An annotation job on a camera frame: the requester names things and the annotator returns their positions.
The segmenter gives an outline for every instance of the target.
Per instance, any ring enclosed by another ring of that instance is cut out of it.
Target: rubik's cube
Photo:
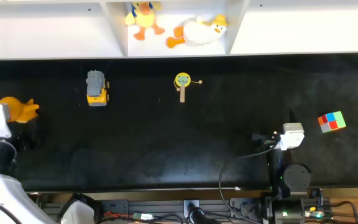
[[[322,115],[318,118],[318,123],[320,124],[323,133],[346,127],[345,120],[340,111]]]

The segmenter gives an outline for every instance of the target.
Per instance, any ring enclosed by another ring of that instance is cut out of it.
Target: toy truck
[[[103,72],[90,71],[86,79],[88,87],[86,89],[86,97],[90,106],[106,106],[109,101],[107,88],[110,87],[109,82],[104,78]]]

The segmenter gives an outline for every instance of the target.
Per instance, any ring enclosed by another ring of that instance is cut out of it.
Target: red square
[[[324,124],[326,124],[328,122],[326,115],[322,115],[321,118],[323,119]]]
[[[331,128],[331,130],[338,129],[338,124],[336,123],[336,121],[330,122],[329,123],[329,128]]]

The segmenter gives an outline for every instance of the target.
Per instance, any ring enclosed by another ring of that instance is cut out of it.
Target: black table
[[[86,101],[86,73],[110,82],[110,103]],[[173,79],[187,72],[186,103]],[[251,128],[280,131],[293,110],[305,129],[294,162],[314,187],[358,187],[358,54],[0,62],[0,99],[33,98],[45,142],[21,151],[28,191],[217,187],[222,166],[252,152]],[[318,116],[347,128],[323,134]],[[267,189],[264,156],[227,170],[225,186]]]

